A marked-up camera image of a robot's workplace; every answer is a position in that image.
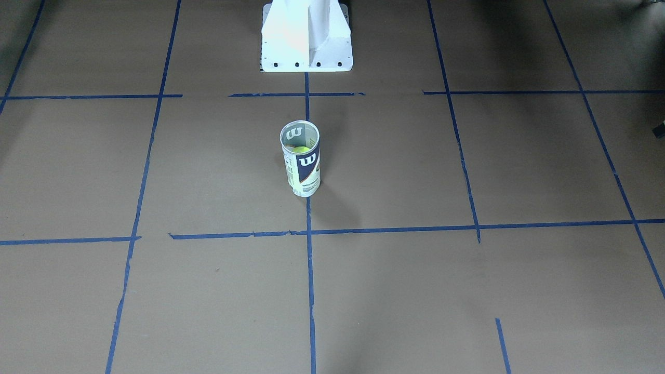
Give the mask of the clear Wilson ball can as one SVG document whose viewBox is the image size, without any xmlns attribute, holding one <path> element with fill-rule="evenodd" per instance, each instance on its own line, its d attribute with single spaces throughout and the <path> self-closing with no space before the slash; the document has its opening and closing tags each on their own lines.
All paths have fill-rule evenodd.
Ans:
<svg viewBox="0 0 665 374">
<path fill-rule="evenodd" d="M 288 123 L 280 132 L 287 180 L 295 195 L 309 198 L 318 189 L 320 177 L 320 132 L 309 121 L 298 120 Z M 294 154 L 288 148 L 307 146 L 306 154 Z"/>
</svg>

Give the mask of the white metal mount base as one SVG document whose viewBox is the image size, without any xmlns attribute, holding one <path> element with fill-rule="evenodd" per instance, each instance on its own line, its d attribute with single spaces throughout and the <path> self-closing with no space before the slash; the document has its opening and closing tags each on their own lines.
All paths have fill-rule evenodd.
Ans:
<svg viewBox="0 0 665 374">
<path fill-rule="evenodd" d="M 354 64 L 347 1 L 272 1 L 263 7 L 266 73 L 347 72 Z"/>
</svg>

